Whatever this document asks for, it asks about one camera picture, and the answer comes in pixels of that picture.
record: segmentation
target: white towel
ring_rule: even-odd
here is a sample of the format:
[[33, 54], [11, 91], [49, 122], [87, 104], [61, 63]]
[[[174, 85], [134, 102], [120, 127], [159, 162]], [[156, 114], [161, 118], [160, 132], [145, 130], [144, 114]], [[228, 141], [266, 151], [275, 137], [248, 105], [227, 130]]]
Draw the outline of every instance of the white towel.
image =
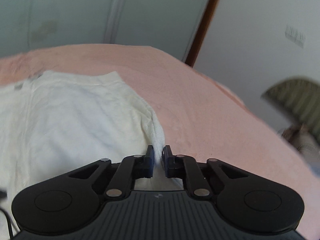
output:
[[[135, 189], [175, 190], [181, 185], [164, 176], [164, 132], [153, 109], [116, 72], [82, 76], [46, 71], [0, 89], [1, 203], [11, 214], [15, 195], [25, 187], [101, 158], [113, 163], [155, 150], [152, 179]], [[0, 239], [8, 239], [0, 215]]]

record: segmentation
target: white wall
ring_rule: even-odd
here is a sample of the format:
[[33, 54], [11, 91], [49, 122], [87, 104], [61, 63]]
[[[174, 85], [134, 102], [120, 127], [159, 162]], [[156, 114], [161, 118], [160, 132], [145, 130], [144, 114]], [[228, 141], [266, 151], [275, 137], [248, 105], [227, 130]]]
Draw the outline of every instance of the white wall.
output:
[[[287, 24], [305, 34], [303, 49], [285, 37]], [[320, 0], [220, 0], [194, 68], [275, 130], [288, 126], [260, 96], [290, 76], [320, 82]]]
[[103, 43], [112, 0], [0, 0], [0, 57]]

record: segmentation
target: wall stain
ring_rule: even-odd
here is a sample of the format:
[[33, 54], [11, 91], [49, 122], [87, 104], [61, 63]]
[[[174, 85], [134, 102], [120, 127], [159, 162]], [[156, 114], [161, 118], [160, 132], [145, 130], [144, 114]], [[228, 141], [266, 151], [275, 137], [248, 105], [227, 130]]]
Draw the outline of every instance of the wall stain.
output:
[[41, 24], [41, 26], [31, 32], [31, 41], [32, 42], [40, 42], [45, 40], [49, 34], [54, 34], [58, 29], [58, 20], [50, 20], [45, 21]]

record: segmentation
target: wall outlet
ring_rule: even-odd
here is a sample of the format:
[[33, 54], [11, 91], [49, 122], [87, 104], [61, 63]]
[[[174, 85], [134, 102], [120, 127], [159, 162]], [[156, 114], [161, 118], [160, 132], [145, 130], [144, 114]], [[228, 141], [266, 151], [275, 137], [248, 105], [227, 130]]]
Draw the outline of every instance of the wall outlet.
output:
[[298, 29], [296, 29], [290, 25], [287, 25], [287, 27], [285, 29], [285, 36], [290, 41], [293, 41], [295, 44], [297, 44], [298, 46], [303, 48], [304, 42], [306, 40], [306, 36], [302, 32], [298, 31]]

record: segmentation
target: circular pad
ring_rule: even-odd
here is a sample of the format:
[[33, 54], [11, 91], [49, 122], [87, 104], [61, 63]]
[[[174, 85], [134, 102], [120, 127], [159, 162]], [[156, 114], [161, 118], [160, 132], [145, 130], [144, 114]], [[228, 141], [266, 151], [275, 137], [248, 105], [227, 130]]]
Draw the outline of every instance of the circular pad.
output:
[[41, 193], [35, 199], [36, 207], [42, 211], [55, 212], [67, 208], [72, 202], [72, 197], [60, 190], [51, 190]]
[[256, 211], [266, 212], [277, 209], [281, 205], [281, 198], [271, 191], [255, 190], [245, 195], [244, 202]]

